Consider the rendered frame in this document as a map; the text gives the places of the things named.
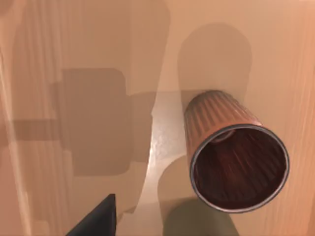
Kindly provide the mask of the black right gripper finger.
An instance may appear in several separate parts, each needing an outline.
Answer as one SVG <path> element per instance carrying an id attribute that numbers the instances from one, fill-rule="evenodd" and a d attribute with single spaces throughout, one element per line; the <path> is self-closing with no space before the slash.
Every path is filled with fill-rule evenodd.
<path id="1" fill-rule="evenodd" d="M 115 194 L 109 194 L 65 236 L 116 236 Z"/>

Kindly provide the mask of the olive green round object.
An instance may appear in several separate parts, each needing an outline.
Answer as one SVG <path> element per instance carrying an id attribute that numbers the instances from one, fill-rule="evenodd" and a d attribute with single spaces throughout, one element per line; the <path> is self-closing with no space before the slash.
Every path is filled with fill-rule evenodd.
<path id="1" fill-rule="evenodd" d="M 198 198 L 159 203 L 163 236 L 240 236 L 229 214 L 206 206 Z"/>

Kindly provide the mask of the ribbed copper cup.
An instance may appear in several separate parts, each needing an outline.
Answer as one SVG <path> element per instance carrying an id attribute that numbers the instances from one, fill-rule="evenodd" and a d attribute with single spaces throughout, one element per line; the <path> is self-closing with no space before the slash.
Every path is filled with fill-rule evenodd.
<path id="1" fill-rule="evenodd" d="M 243 213 L 280 193 L 290 170 L 287 149 L 233 96 L 220 90 L 197 95 L 184 124 L 190 182 L 206 205 Z"/>

